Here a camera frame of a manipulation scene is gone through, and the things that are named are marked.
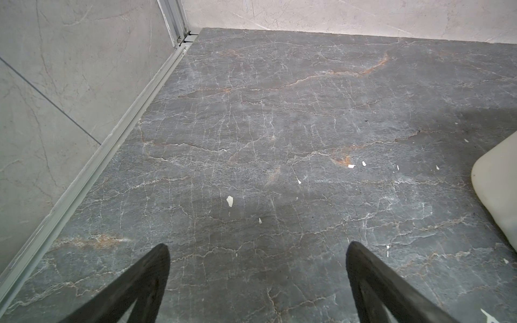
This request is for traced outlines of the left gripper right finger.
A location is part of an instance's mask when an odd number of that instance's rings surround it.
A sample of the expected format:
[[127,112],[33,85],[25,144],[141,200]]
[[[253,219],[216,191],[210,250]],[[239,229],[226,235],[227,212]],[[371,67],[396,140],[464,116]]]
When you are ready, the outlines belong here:
[[456,322],[359,242],[351,242],[346,270],[360,322]]

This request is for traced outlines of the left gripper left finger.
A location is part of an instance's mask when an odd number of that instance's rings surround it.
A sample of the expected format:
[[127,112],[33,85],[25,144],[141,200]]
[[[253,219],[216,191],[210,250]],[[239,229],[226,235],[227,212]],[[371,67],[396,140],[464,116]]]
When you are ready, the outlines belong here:
[[155,322],[170,272],[170,252],[158,244],[62,322]]

